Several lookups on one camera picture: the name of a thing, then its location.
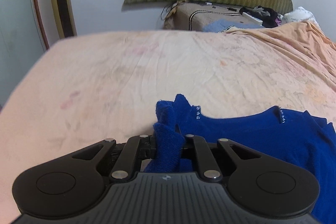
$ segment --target stain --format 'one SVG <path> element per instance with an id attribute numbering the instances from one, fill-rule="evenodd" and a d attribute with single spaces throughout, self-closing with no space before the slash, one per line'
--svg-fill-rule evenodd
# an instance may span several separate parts
<path id="1" fill-rule="evenodd" d="M 309 98 L 314 100 L 320 104 L 326 104 L 329 100 L 327 100 L 327 96 L 320 90 L 317 90 L 313 85 L 306 84 L 306 88 L 303 92 Z"/>
<path id="2" fill-rule="evenodd" d="M 70 98 L 77 97 L 78 95 L 80 95 L 80 93 L 81 93 L 80 91 L 76 90 L 76 91 L 74 91 L 73 93 L 71 93 L 69 97 L 70 97 Z"/>
<path id="3" fill-rule="evenodd" d="M 147 52 L 153 52 L 153 53 L 156 53 L 156 54 L 160 54 L 159 51 L 156 51 L 156 49 L 158 47 L 159 47 L 159 43 L 155 42 L 154 44 L 150 45 L 149 47 L 148 46 L 134 47 L 131 50 L 131 53 L 135 54 L 135 55 L 138 55 L 138 56 L 141 56 L 141 55 L 143 55 Z"/>
<path id="4" fill-rule="evenodd" d="M 69 99 L 64 101 L 63 103 L 61 103 L 61 105 L 59 106 L 61 109 L 65 110 L 68 109 L 69 107 L 71 107 L 74 103 L 74 99 L 80 95 L 80 91 L 75 90 L 73 93 L 71 93 L 69 95 Z"/>
<path id="5" fill-rule="evenodd" d="M 129 78 L 132 76 L 138 77 L 146 73 L 146 67 L 136 66 L 135 68 L 130 68 L 127 66 L 118 66 L 113 73 L 111 73 L 110 78 L 118 81 L 119 83 L 127 83 Z"/>
<path id="6" fill-rule="evenodd" d="M 76 123 L 76 126 L 75 126 L 74 131 L 78 131 L 78 130 L 80 130 L 80 128 L 81 128 L 81 121 L 78 121 L 78 122 Z"/>
<path id="7" fill-rule="evenodd" d="M 68 130 L 71 129 L 71 124 L 67 120 L 65 120 L 65 126 L 67 127 Z"/>
<path id="8" fill-rule="evenodd" d="M 73 105 L 74 101 L 72 99 L 66 100 L 59 106 L 61 109 L 65 110 L 68 109 Z"/>

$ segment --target circular pad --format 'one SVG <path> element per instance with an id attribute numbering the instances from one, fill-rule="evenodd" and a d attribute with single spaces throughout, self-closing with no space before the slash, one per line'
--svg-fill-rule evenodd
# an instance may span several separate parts
<path id="1" fill-rule="evenodd" d="M 76 179 L 63 172 L 53 172 L 41 176 L 37 182 L 37 188 L 49 195 L 59 195 L 70 191 L 76 184 Z"/>
<path id="2" fill-rule="evenodd" d="M 257 178 L 260 189 L 270 194 L 289 193 L 295 184 L 294 178 L 282 172 L 267 172 Z"/>

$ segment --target wrinkled fabric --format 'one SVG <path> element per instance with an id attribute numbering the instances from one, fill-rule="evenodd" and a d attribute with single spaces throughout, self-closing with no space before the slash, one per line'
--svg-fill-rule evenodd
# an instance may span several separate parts
<path id="1" fill-rule="evenodd" d="M 325 118 L 274 106 L 252 116 L 212 119 L 202 115 L 200 106 L 189 105 L 181 94 L 174 102 L 159 101 L 156 113 L 154 130 L 159 146 L 147 172 L 191 171 L 190 160 L 176 157 L 186 134 L 202 136 L 207 142 L 228 138 L 313 173 L 320 196 L 312 215 L 325 224 L 336 222 L 336 134 Z M 175 125 L 181 134 L 174 131 Z"/>
<path id="2" fill-rule="evenodd" d="M 0 223 L 20 214 L 11 189 L 21 172 L 105 138 L 123 143 L 152 134 L 155 104 L 177 93 L 214 118 L 279 105 L 335 123 L 335 60 L 335 44 L 311 22 L 229 33 L 108 32 L 57 42 L 0 114 L 6 174 Z"/>

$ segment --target logo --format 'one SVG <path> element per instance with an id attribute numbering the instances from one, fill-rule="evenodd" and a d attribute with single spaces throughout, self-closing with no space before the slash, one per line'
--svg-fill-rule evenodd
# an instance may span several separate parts
<path id="1" fill-rule="evenodd" d="M 164 176 L 162 177 L 162 179 L 164 179 L 164 180 L 170 180 L 170 179 L 171 179 L 171 176 L 169 176 L 169 175 L 164 175 Z"/>

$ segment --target blue towel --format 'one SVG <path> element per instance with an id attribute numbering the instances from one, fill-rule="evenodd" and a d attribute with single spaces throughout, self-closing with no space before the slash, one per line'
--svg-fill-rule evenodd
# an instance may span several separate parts
<path id="1" fill-rule="evenodd" d="M 336 223 L 336 134 L 325 118 L 274 106 L 248 117 L 212 119 L 181 94 L 174 102 L 157 102 L 156 115 L 157 156 L 147 172 L 192 170 L 189 160 L 180 159 L 185 134 L 202 136 L 207 142 L 228 138 L 313 173 L 320 196 L 312 215 L 322 223 Z M 175 132 L 176 124 L 181 134 Z"/>
<path id="2" fill-rule="evenodd" d="M 216 20 L 202 28 L 202 32 L 223 32 L 230 29 L 232 26 L 241 28 L 241 29 L 262 29 L 264 28 L 261 25 L 253 24 L 253 23 L 240 23 L 229 21 L 226 19 Z"/>

